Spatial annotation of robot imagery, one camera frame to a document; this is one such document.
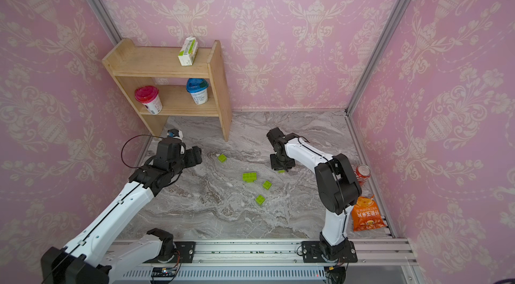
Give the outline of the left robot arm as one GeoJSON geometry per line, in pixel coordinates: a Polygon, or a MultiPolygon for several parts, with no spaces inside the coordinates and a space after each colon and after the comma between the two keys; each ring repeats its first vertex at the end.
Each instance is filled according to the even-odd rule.
{"type": "Polygon", "coordinates": [[[122,191],[90,225],[63,248],[51,247],[43,254],[43,283],[114,283],[149,260],[181,262],[173,234],[159,228],[124,249],[107,251],[144,206],[176,183],[185,169],[202,161],[200,147],[187,148],[180,131],[169,131],[156,154],[135,168],[122,191]]]}

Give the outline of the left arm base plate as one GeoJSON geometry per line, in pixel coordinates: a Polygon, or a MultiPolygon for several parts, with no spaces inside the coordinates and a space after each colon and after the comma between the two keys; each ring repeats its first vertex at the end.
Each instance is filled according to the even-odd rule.
{"type": "Polygon", "coordinates": [[[156,260],[160,263],[191,264],[194,258],[196,242],[180,241],[162,245],[156,260]]]}

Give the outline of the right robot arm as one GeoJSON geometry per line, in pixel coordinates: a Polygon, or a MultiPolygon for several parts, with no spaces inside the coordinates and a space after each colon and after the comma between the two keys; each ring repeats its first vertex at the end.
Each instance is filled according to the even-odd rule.
{"type": "Polygon", "coordinates": [[[355,171],[344,154],[331,155],[313,147],[307,139],[279,128],[268,131],[273,147],[271,168],[288,171],[297,163],[315,174],[319,198],[326,208],[325,224],[320,235],[320,248],[329,260],[351,251],[347,227],[351,212],[362,195],[355,171]]]}

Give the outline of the long green lego brick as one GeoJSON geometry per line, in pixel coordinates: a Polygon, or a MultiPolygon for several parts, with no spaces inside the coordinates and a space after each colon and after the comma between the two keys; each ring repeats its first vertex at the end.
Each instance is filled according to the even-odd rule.
{"type": "Polygon", "coordinates": [[[246,183],[253,183],[257,180],[256,172],[245,172],[242,174],[242,180],[246,183]]]}

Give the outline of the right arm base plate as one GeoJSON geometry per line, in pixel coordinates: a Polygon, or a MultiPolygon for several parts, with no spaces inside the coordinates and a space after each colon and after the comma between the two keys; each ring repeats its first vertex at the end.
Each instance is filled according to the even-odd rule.
{"type": "Polygon", "coordinates": [[[300,254],[305,263],[358,262],[355,245],[348,238],[336,246],[329,246],[323,241],[303,241],[300,254]]]}

